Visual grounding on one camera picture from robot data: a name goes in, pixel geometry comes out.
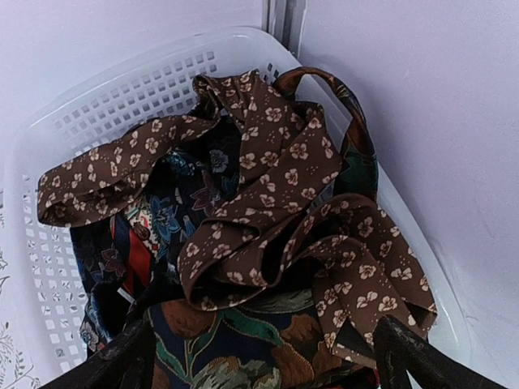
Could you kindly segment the brown floral tie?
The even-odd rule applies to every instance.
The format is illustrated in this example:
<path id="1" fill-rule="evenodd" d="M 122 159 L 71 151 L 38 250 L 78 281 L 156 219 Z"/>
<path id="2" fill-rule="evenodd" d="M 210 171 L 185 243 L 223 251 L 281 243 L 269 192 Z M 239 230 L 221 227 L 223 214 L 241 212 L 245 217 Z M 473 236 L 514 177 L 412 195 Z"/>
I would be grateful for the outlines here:
<path id="1" fill-rule="evenodd" d="M 43 174 L 37 215 L 66 227 L 88 295 L 90 353 L 145 319 L 156 360 L 186 380 L 212 362 L 375 365 L 392 315 L 426 337 L 437 311 L 376 202 L 355 95 L 312 67 L 197 76 L 197 105 Z"/>

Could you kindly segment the navy blue floral tie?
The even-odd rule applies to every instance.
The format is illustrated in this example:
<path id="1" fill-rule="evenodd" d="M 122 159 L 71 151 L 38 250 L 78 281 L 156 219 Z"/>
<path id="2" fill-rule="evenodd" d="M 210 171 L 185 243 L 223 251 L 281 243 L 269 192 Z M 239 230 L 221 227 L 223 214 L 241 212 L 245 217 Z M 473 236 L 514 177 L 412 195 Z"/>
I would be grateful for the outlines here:
<path id="1" fill-rule="evenodd" d="M 88 354 L 102 349 L 126 324 L 163 301 L 184 296 L 177 257 L 201 222 L 238 187 L 241 135 L 223 118 L 201 138 L 183 144 L 155 164 L 143 193 L 122 214 L 152 255 L 152 278 L 136 300 L 122 288 L 126 268 L 111 234 L 114 216 L 70 231 L 87 294 L 79 328 Z"/>

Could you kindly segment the aluminium right corner post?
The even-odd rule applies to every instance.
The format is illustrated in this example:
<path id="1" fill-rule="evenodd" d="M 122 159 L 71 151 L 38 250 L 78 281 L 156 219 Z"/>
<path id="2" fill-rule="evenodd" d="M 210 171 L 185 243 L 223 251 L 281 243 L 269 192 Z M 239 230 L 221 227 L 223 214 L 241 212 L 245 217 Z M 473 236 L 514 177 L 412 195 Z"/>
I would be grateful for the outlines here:
<path id="1" fill-rule="evenodd" d="M 263 0 L 262 30 L 299 57 L 307 0 Z"/>

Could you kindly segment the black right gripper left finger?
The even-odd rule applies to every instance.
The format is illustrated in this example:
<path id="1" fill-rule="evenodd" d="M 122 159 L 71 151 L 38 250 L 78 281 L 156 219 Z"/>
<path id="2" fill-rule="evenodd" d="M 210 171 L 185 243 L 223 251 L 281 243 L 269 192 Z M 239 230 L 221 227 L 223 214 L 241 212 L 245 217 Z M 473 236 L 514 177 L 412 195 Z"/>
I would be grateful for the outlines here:
<path id="1" fill-rule="evenodd" d="M 145 320 L 126 327 L 102 350 L 53 381 L 48 389 L 150 388 L 155 333 Z"/>

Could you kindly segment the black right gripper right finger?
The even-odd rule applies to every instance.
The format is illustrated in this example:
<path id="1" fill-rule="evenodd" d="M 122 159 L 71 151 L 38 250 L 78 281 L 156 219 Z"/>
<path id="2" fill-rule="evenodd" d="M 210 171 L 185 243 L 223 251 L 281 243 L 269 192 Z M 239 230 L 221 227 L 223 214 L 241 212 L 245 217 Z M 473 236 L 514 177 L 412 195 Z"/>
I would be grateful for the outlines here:
<path id="1" fill-rule="evenodd" d="M 393 316 L 379 320 L 373 335 L 382 388 L 485 388 L 487 379 L 445 356 Z"/>

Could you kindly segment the white plastic basket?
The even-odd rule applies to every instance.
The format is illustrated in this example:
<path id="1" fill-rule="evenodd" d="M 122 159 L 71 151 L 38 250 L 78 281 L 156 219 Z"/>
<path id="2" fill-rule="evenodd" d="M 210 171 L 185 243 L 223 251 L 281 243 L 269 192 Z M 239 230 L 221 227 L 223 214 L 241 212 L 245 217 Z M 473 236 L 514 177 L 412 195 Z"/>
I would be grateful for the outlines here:
<path id="1" fill-rule="evenodd" d="M 184 41 L 177 50 L 157 50 L 93 79 L 41 113 L 23 128 L 6 160 L 5 254 L 15 275 L 6 297 L 19 316 L 39 374 L 37 387 L 86 362 L 80 337 L 87 294 L 76 262 L 70 231 L 42 224 L 37 215 L 39 181 L 51 169 L 120 139 L 154 118 L 184 115 L 197 105 L 197 76 L 224 78 L 258 71 L 274 84 L 301 66 L 279 43 L 257 31 L 218 32 Z M 443 272 L 405 204 L 377 165 L 377 204 L 387 212 L 418 260 L 431 290 L 437 315 L 428 344 L 465 366 L 470 346 Z M 380 376 L 349 387 L 344 379 L 316 387 L 375 388 Z"/>

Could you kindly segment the red blue striped tie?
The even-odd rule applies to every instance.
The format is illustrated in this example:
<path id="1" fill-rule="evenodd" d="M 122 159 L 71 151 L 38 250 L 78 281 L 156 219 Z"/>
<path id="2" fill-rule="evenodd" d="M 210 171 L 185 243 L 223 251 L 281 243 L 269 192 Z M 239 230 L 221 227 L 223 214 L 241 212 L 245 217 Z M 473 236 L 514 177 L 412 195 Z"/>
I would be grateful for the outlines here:
<path id="1" fill-rule="evenodd" d="M 151 282 L 152 255 L 122 214 L 112 218 L 110 229 L 126 268 L 122 288 L 132 300 L 136 300 Z"/>

